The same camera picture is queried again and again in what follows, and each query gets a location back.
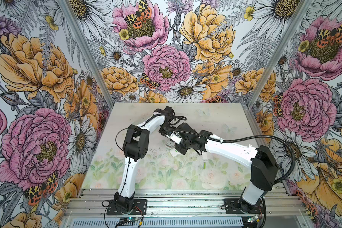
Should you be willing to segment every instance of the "floral table surface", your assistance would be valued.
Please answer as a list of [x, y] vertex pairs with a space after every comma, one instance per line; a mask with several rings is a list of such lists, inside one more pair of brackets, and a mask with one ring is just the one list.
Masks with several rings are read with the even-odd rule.
[[[176, 115], [197, 132], [202, 129], [224, 139], [251, 136], [252, 131], [240, 104], [168, 104]], [[130, 124], [145, 121], [155, 109], [164, 109], [160, 103], [116, 103], [103, 130], [90, 168], [83, 182], [83, 189], [117, 189], [123, 174], [123, 152], [115, 145], [117, 132]], [[122, 145], [126, 131], [119, 134]], [[250, 170], [225, 157], [208, 153], [204, 169], [201, 156], [194, 150], [172, 157], [165, 148], [167, 138], [157, 130], [150, 135], [149, 149], [141, 159], [136, 178], [136, 189], [224, 189], [242, 190], [251, 177]], [[245, 141], [257, 147], [255, 140]]]

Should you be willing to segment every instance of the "white tabletop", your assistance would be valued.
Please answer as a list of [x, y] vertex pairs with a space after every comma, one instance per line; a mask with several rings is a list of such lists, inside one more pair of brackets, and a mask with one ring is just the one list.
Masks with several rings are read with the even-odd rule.
[[[124, 155], [115, 144], [119, 130], [148, 119], [157, 108], [170, 106], [175, 115], [186, 116], [197, 132], [210, 131], [223, 139], [251, 136], [252, 131], [241, 104], [202, 103], [116, 103], [99, 140], [83, 189], [117, 189], [120, 185]], [[118, 135], [123, 145], [126, 130]], [[172, 157], [165, 147], [167, 138], [156, 129], [150, 134], [147, 155], [141, 159], [136, 189], [243, 189], [250, 180], [250, 170], [235, 161], [208, 153], [206, 168], [194, 150]], [[258, 147], [255, 140], [240, 144]]]

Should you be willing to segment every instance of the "robotic arm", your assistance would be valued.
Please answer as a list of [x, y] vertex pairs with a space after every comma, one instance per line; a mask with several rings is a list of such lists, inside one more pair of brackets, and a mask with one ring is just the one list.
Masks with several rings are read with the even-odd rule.
[[222, 155], [251, 168], [251, 183], [243, 191], [238, 203], [242, 211], [250, 212], [257, 200], [272, 190], [278, 165], [269, 148], [262, 145], [260, 148], [254, 148], [251, 145], [247, 147], [237, 143], [223, 143], [223, 139], [217, 135], [205, 130], [197, 133], [187, 123], [182, 123], [175, 128], [173, 125], [187, 118], [173, 114], [171, 107], [166, 107], [164, 110], [157, 109], [145, 122], [137, 126], [130, 125], [128, 128], [123, 144], [125, 155], [123, 179], [118, 192], [114, 195], [115, 205], [124, 214], [129, 213], [133, 207], [138, 161], [146, 155], [150, 133], [158, 126], [160, 126], [159, 133], [174, 141], [175, 149], [181, 154], [193, 148], [196, 151]]

